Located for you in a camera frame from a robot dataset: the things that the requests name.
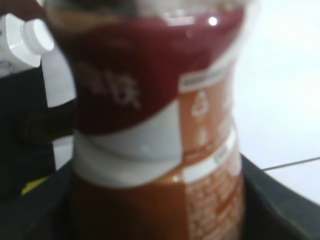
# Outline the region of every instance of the plastic bottle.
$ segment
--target plastic bottle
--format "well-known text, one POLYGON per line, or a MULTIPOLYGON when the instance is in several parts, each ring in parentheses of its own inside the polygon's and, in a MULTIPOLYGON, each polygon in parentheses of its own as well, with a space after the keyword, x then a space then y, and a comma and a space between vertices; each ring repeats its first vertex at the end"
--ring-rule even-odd
POLYGON ((240 240, 232 74, 252 0, 48 0, 77 88, 83 240, 240 240))
POLYGON ((40 19, 24 22, 12 14, 0 18, 0 78, 37 68, 54 40, 40 19))

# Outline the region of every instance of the orange label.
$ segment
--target orange label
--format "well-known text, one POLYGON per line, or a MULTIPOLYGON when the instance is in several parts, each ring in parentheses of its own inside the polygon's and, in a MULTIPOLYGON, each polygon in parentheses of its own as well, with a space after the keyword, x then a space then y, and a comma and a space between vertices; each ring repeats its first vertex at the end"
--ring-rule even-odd
POLYGON ((212 154, 229 134, 232 124, 231 70, 214 75, 188 73, 180 80, 180 125, 184 161, 212 154))

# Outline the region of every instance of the white surface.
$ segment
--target white surface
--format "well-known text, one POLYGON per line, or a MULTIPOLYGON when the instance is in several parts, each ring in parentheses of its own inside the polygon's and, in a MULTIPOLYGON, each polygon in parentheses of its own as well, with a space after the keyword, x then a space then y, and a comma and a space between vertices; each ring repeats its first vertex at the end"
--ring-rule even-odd
POLYGON ((56 107, 74 99, 73 75, 59 48, 55 47, 44 54, 41 62, 48 107, 56 107))
POLYGON ((21 34, 25 44, 34 54, 42 55, 55 47, 54 39, 46 24, 40 19, 33 19, 23 24, 21 34))
MULTIPOLYGON (((42 57, 42 71, 48 107, 62 105, 76 97, 74 80, 65 57, 56 47, 42 57)), ((53 142, 56 169, 66 164, 73 154, 73 137, 53 142)))
POLYGON ((73 155, 74 137, 68 136, 53 142, 55 169, 62 168, 73 155))
POLYGON ((320 205, 320 160, 284 167, 267 173, 296 193, 320 205))
POLYGON ((234 115, 242 153, 264 169, 320 156, 320 1, 261 2, 234 115))

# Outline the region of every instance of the white table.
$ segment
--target white table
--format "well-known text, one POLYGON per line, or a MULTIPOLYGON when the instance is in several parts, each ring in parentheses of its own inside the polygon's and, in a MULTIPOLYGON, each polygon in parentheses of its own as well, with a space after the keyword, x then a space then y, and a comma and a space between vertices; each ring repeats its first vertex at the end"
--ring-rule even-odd
POLYGON ((320 1, 261 2, 235 77, 241 151, 320 204, 320 1))

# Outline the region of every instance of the bottle label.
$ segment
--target bottle label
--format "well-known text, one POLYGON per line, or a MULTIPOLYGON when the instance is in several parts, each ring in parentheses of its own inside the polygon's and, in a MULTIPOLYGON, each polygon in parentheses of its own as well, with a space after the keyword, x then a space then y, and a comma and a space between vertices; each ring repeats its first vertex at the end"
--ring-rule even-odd
POLYGON ((208 158, 139 187, 112 189, 75 179, 72 205, 84 239, 93 232, 94 239, 240 239, 245 199, 235 136, 208 158))

